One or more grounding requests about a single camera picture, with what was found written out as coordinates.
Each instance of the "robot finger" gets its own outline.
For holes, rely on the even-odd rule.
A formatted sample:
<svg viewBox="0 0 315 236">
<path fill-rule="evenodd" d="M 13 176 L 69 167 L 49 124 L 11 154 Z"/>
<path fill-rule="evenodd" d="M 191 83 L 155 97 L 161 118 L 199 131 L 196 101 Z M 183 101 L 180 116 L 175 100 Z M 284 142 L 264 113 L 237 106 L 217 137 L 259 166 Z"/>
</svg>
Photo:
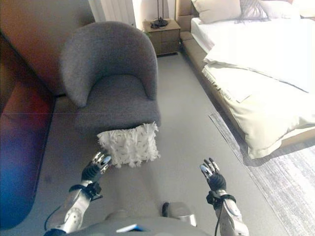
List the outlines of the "robot finger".
<svg viewBox="0 0 315 236">
<path fill-rule="evenodd" d="M 216 162 L 210 157 L 209 157 L 209 160 L 211 161 L 212 165 L 214 166 L 216 173 L 219 173 L 220 169 L 219 169 L 218 165 L 216 164 Z"/>
<path fill-rule="evenodd" d="M 206 163 L 206 165 L 208 166 L 208 168 L 211 170 L 211 173 L 214 173 L 216 170 L 215 170 L 215 167 L 213 166 L 213 164 L 211 162 L 209 162 L 208 160 L 204 160 L 204 162 Z"/>
<path fill-rule="evenodd" d="M 210 171 L 210 169 L 205 164 L 200 165 L 200 169 L 208 181 L 208 179 L 212 176 L 212 172 Z"/>
</svg>

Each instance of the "feathered pillow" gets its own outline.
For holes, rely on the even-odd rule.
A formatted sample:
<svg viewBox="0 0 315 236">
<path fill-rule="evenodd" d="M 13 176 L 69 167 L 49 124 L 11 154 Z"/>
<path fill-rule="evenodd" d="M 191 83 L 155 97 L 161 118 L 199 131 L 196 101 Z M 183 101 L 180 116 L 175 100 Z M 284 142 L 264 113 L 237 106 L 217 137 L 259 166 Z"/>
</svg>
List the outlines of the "feathered pillow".
<svg viewBox="0 0 315 236">
<path fill-rule="evenodd" d="M 160 157 L 155 141 L 157 124 L 143 124 L 134 129 L 111 130 L 99 133 L 98 143 L 112 156 L 112 164 L 140 166 L 144 160 L 153 161 Z"/>
<path fill-rule="evenodd" d="M 241 20 L 262 20 L 268 18 L 258 0 L 240 0 L 240 5 L 242 10 Z"/>
</svg>

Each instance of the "headboard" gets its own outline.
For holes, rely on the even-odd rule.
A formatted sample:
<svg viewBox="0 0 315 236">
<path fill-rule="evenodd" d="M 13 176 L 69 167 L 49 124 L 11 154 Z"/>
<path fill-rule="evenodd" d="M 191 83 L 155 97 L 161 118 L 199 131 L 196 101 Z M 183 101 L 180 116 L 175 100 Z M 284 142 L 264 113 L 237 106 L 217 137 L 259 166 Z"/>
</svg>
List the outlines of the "headboard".
<svg viewBox="0 0 315 236">
<path fill-rule="evenodd" d="M 294 0 L 282 0 L 292 3 Z M 190 32 L 190 22 L 193 17 L 198 17 L 199 13 L 196 11 L 191 0 L 176 0 L 175 6 L 175 20 L 181 27 L 181 31 Z"/>
</svg>

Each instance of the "pillow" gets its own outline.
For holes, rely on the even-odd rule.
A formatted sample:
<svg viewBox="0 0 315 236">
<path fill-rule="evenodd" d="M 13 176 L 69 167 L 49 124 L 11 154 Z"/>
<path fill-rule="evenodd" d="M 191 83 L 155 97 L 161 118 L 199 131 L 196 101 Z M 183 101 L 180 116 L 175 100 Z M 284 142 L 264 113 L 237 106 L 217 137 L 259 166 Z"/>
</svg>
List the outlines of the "pillow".
<svg viewBox="0 0 315 236">
<path fill-rule="evenodd" d="M 242 20 L 261 20 L 267 19 L 267 14 L 264 12 L 258 0 L 240 0 Z"/>
<path fill-rule="evenodd" d="M 241 15 L 240 0 L 191 0 L 203 23 L 230 20 Z"/>
<path fill-rule="evenodd" d="M 122 164 L 140 166 L 144 160 L 153 161 L 160 157 L 155 141 L 155 122 L 143 124 L 134 129 L 110 130 L 99 133 L 98 143 L 112 156 L 112 164 L 120 168 Z"/>
<path fill-rule="evenodd" d="M 286 1 L 259 1 L 269 19 L 300 19 L 299 10 Z"/>
</svg>

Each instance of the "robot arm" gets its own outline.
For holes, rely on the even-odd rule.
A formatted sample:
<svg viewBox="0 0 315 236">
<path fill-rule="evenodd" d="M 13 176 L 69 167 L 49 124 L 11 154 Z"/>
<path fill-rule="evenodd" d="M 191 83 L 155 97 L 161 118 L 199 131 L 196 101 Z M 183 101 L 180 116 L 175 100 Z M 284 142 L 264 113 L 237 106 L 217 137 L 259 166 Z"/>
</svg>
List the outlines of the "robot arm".
<svg viewBox="0 0 315 236">
<path fill-rule="evenodd" d="M 235 198 L 226 192 L 226 181 L 220 174 L 217 164 L 209 158 L 209 161 L 205 160 L 200 169 L 211 189 L 207 202 L 214 207 L 221 236 L 249 236 L 249 230 L 242 221 Z"/>
<path fill-rule="evenodd" d="M 105 151 L 94 156 L 82 172 L 81 183 L 70 188 L 64 204 L 49 217 L 45 236 L 68 234 L 81 227 L 90 202 L 102 197 L 97 181 L 108 169 L 110 162 L 111 156 Z"/>
</svg>

